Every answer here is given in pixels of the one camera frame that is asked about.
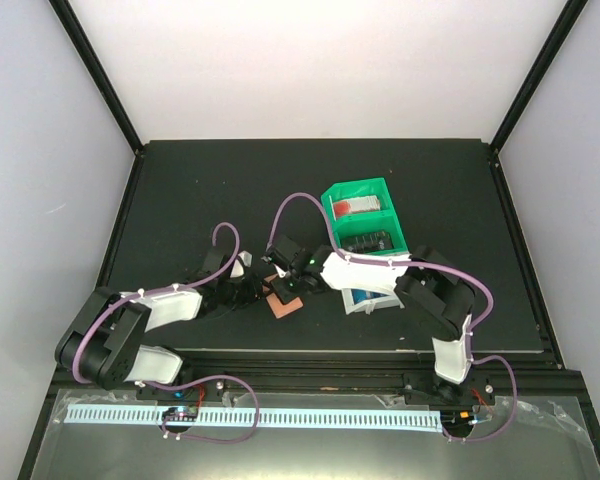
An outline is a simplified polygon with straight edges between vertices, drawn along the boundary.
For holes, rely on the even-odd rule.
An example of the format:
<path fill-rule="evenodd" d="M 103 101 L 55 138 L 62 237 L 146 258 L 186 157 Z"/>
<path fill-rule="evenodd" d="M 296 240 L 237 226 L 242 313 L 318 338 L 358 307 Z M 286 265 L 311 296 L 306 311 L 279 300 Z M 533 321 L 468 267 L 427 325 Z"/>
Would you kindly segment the green and white card bin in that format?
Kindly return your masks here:
<path fill-rule="evenodd" d="M 384 178 L 335 183 L 321 195 L 321 203 L 337 246 L 356 254 L 408 252 Z"/>

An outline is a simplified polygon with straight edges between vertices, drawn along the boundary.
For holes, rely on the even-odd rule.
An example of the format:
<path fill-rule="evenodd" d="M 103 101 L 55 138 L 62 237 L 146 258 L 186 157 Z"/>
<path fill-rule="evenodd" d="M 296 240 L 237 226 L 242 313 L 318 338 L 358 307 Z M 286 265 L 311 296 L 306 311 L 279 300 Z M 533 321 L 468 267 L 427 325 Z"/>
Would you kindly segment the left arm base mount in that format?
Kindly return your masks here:
<path fill-rule="evenodd" d="M 167 389 L 139 382 L 136 387 L 139 400 L 152 400 L 167 408 L 159 414 L 158 426 L 164 429 L 163 436 L 173 435 L 181 439 L 201 418 L 202 409 L 209 402 L 218 400 L 224 393 L 227 380 L 213 377 L 194 386 L 181 387 L 180 383 L 188 384 L 193 380 L 193 369 L 185 367 Z"/>

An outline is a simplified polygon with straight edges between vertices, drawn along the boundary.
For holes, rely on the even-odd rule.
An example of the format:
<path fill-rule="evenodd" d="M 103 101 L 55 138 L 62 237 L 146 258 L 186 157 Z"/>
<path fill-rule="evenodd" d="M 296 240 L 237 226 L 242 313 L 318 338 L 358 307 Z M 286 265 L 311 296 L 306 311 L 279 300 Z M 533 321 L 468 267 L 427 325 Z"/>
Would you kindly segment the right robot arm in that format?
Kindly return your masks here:
<path fill-rule="evenodd" d="M 327 245 L 310 250 L 281 235 L 265 250 L 263 261 L 278 271 L 272 286 L 284 303 L 329 289 L 395 297 L 407 320 L 432 339 L 437 396 L 456 403 L 471 390 L 467 340 L 475 292 L 453 268 L 426 262 L 428 252 L 365 255 Z"/>

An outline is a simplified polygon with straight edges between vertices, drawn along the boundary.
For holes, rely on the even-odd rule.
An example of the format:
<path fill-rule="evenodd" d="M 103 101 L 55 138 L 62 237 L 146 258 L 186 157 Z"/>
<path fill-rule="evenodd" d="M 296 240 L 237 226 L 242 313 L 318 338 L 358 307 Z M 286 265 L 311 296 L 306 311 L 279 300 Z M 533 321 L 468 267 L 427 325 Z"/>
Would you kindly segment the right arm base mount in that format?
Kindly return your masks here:
<path fill-rule="evenodd" d="M 433 371 L 407 371 L 402 380 L 404 395 L 413 402 L 451 407 L 471 407 L 482 401 L 487 405 L 495 403 L 494 394 L 487 391 L 491 382 L 485 374 L 470 372 L 463 382 L 454 384 Z"/>

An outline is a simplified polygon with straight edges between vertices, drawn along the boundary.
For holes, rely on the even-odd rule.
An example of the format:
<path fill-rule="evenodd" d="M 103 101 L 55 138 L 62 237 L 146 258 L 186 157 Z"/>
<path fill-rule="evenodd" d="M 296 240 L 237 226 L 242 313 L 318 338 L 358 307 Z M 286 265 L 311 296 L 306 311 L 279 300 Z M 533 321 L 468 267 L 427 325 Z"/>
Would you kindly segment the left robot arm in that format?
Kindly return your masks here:
<path fill-rule="evenodd" d="M 174 349 L 143 343 L 149 331 L 199 320 L 219 309 L 223 313 L 246 307 L 263 297 L 262 281 L 252 271 L 253 257 L 242 251 L 233 267 L 208 283 L 180 285 L 153 294 L 95 289 L 56 346 L 56 363 L 105 390 L 125 383 L 159 383 L 173 399 L 194 388 L 193 372 L 183 367 Z"/>

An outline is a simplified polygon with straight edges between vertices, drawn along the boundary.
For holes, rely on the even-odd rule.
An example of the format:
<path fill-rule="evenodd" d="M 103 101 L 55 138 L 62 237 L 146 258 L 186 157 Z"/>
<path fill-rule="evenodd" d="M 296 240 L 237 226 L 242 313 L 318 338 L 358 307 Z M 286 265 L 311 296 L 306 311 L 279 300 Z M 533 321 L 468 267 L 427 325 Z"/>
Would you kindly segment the blue card stack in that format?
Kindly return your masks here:
<path fill-rule="evenodd" d="M 367 290 L 359 290 L 359 289 L 352 289 L 351 290 L 351 295 L 352 295 L 352 300 L 354 304 L 358 304 L 361 302 L 365 302 L 365 301 L 369 301 L 369 300 L 374 300 L 377 298 L 382 298 L 384 297 L 384 294 L 378 293 L 378 292 L 372 292 L 372 291 L 367 291 Z"/>

